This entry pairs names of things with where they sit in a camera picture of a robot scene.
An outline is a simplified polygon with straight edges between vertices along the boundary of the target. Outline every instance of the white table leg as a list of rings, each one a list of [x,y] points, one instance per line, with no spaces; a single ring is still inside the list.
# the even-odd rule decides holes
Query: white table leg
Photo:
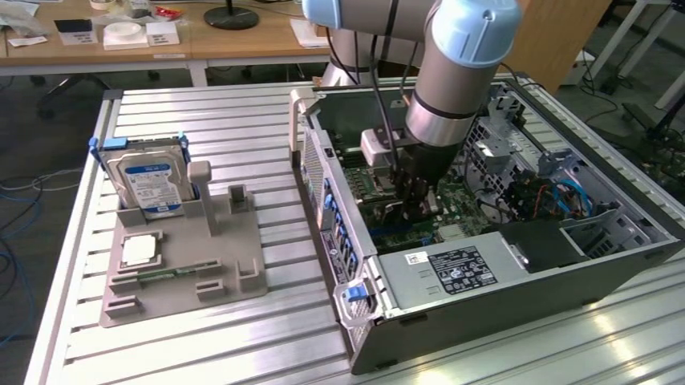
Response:
[[[678,76],[676,82],[673,82],[673,85],[669,87],[666,92],[664,93],[664,96],[654,104],[654,107],[660,108],[661,110],[668,109],[673,103],[676,102],[677,97],[685,92],[685,71]]]
[[[660,20],[656,22],[654,27],[652,28],[652,31],[645,36],[645,40],[642,40],[642,43],[638,45],[637,50],[634,50],[634,53],[630,55],[630,59],[621,68],[621,72],[618,72],[618,77],[625,78],[629,75],[634,66],[642,59],[642,56],[645,56],[646,50],[650,49],[652,43],[654,42],[656,38],[660,37],[661,32],[664,32],[664,30],[666,29],[668,23],[673,19],[673,16],[676,16],[676,13],[676,10],[669,9],[666,13],[661,16]]]
[[[624,22],[621,23],[621,26],[618,27],[617,32],[612,36],[612,40],[609,40],[606,47],[604,47],[604,50],[601,50],[600,57],[597,58],[594,64],[592,65],[590,74],[592,74],[593,78],[597,77],[597,74],[600,73],[600,70],[604,67],[606,61],[609,60],[612,53],[617,49],[618,44],[621,43],[621,40],[624,40],[625,34],[629,32],[630,26],[634,24],[634,21],[637,20],[640,14],[642,13],[642,10],[645,9],[648,2],[649,2],[649,0],[638,0],[634,3],[633,9],[630,10],[629,15],[626,16]]]
[[[188,71],[191,72],[192,86],[206,87],[207,86],[207,60],[192,60],[188,62]]]

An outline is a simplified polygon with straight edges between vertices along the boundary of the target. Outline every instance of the gray parts tray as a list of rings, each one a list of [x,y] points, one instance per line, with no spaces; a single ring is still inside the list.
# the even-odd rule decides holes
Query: gray parts tray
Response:
[[[139,209],[118,211],[100,312],[103,327],[267,293],[252,196],[243,185],[228,187],[227,194],[214,197],[204,187],[200,184],[202,201],[183,203],[186,216],[146,224]],[[122,261],[124,242],[144,236],[154,237],[151,258]]]

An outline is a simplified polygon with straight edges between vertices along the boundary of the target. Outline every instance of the robotic arm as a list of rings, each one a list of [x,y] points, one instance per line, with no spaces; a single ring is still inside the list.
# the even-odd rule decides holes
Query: robotic arm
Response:
[[[450,170],[499,63],[510,52],[521,22],[518,3],[305,0],[303,9],[307,19],[323,26],[425,43],[406,127],[393,133],[403,151],[391,168],[402,216],[409,221],[422,220],[442,212],[434,196],[438,181]],[[370,129],[362,135],[371,165],[390,152],[377,132]]]

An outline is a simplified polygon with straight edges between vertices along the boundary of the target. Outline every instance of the light blue robot joint cap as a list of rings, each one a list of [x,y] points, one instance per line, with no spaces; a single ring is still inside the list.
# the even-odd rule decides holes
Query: light blue robot joint cap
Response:
[[[521,18],[517,0],[443,0],[431,26],[435,45],[463,67],[491,67],[510,53]]]
[[[339,0],[303,0],[302,11],[305,12],[305,17],[311,22],[334,29],[341,28]]]

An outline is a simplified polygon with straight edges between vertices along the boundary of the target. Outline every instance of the hard drive label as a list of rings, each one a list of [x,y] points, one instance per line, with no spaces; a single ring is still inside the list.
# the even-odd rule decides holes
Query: hard drive label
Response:
[[[429,261],[447,294],[458,294],[497,283],[493,270],[475,246],[430,255]]]
[[[168,164],[128,167],[126,171],[140,209],[162,213],[180,207],[179,189],[170,182],[174,171]]]

